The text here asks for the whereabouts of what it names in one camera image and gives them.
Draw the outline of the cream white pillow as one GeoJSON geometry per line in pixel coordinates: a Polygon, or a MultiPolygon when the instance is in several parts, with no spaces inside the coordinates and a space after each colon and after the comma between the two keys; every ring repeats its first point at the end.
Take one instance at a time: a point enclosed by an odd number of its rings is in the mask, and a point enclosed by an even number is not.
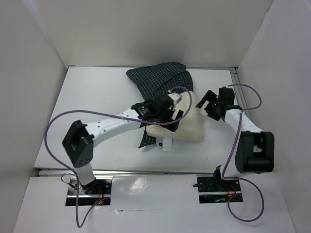
{"type": "Polygon", "coordinates": [[[192,98],[190,111],[179,122],[178,129],[175,132],[169,131],[158,125],[150,125],[146,127],[147,135],[155,138],[170,138],[191,143],[202,142],[204,139],[204,133],[200,112],[195,107],[197,98],[192,91],[190,91],[190,94],[192,98]]]}

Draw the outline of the dark plaid pillowcase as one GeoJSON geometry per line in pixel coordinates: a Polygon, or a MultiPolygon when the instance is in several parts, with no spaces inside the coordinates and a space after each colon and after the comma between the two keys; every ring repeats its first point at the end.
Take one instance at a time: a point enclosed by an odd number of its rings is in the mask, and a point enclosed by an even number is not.
{"type": "Polygon", "coordinates": [[[193,91],[191,74],[179,62],[129,69],[126,76],[136,84],[144,100],[153,100],[177,86],[193,91]]]}

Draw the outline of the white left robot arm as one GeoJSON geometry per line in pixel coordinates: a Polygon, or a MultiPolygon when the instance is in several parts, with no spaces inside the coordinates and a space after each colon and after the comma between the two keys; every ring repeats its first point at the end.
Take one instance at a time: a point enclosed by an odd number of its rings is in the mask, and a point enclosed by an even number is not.
{"type": "Polygon", "coordinates": [[[86,194],[97,189],[92,171],[93,151],[100,143],[121,133],[146,126],[146,122],[167,123],[173,121],[175,107],[182,100],[177,93],[160,94],[154,100],[136,103],[116,118],[83,124],[80,120],[70,126],[62,145],[78,175],[78,187],[86,194]]]}

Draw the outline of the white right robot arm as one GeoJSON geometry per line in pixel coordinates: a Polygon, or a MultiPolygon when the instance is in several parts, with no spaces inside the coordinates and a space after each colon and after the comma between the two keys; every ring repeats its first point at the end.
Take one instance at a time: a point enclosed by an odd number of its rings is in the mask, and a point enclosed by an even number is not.
{"type": "Polygon", "coordinates": [[[221,87],[215,94],[209,90],[196,104],[208,117],[222,120],[236,133],[229,157],[213,172],[212,185],[224,190],[234,180],[246,174],[270,173],[274,169],[275,136],[257,127],[246,115],[246,109],[235,104],[232,88],[221,87]]]}

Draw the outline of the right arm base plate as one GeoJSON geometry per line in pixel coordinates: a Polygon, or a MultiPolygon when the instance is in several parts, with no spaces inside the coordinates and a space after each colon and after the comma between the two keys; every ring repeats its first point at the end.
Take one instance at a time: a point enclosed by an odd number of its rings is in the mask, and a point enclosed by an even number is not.
{"type": "Polygon", "coordinates": [[[198,190],[199,203],[243,202],[240,183],[238,180],[216,181],[212,176],[198,176],[193,185],[198,190]]]}

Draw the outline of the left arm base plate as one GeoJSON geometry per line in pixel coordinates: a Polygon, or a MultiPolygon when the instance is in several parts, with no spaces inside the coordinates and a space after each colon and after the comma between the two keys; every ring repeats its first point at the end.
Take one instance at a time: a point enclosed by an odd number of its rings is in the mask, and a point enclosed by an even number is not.
{"type": "MultiPolygon", "coordinates": [[[[77,194],[77,181],[70,179],[66,197],[66,206],[75,206],[77,194]]],[[[82,186],[79,186],[78,206],[92,206],[99,201],[100,206],[109,206],[111,204],[111,188],[112,178],[97,179],[95,187],[90,191],[85,191],[82,186]]]]}

